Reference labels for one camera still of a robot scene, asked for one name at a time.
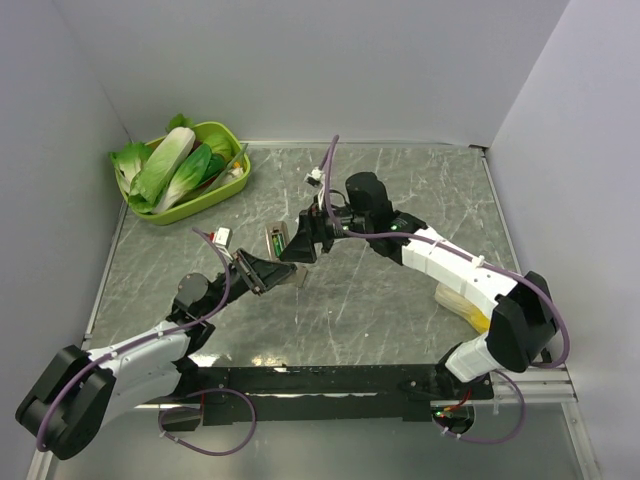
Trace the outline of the beige remote control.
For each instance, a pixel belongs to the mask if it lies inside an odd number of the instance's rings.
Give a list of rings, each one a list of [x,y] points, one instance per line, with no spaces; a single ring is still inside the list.
[[[267,223],[265,226],[265,239],[268,256],[271,261],[279,261],[280,255],[289,243],[289,233],[284,221]]]

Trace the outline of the green battery table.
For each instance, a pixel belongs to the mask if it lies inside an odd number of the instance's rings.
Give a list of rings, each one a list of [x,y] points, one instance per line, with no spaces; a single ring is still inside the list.
[[[273,237],[273,243],[274,243],[274,251],[276,255],[280,256],[283,249],[281,237],[279,235],[275,235]]]

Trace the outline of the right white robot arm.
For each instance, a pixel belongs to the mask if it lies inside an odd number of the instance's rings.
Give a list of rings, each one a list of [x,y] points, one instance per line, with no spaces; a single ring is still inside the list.
[[[385,185],[372,172],[346,182],[347,202],[330,204],[327,189],[299,214],[298,230],[280,260],[313,263],[335,240],[362,238],[380,256],[421,272],[462,296],[488,318],[489,328],[444,358],[438,390],[459,398],[472,381],[497,369],[522,373],[559,329],[546,280],[530,271],[520,277],[446,241],[413,215],[393,208]]]

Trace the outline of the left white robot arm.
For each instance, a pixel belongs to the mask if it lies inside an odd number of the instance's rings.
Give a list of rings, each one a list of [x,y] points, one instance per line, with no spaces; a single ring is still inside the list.
[[[178,285],[167,317],[128,340],[93,350],[59,350],[18,406],[17,422],[41,452],[66,460],[81,452],[102,426],[149,400],[192,398],[197,376],[187,369],[215,330],[210,319],[246,293],[261,295],[292,277],[292,263],[237,250],[210,280],[190,273]]]

